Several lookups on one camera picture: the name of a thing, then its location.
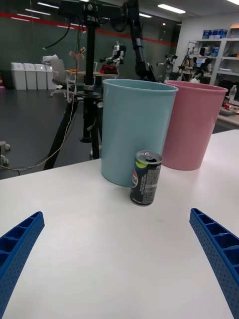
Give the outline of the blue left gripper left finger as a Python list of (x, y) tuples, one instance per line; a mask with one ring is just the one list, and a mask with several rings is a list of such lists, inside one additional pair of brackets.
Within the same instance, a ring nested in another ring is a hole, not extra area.
[(27, 258), (45, 226), (36, 212), (0, 238), (0, 315), (3, 315)]

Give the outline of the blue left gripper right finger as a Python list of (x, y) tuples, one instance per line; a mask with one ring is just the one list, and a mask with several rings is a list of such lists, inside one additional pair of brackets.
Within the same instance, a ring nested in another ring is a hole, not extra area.
[(217, 278), (233, 318), (239, 318), (239, 238), (212, 218), (193, 208), (193, 228)]

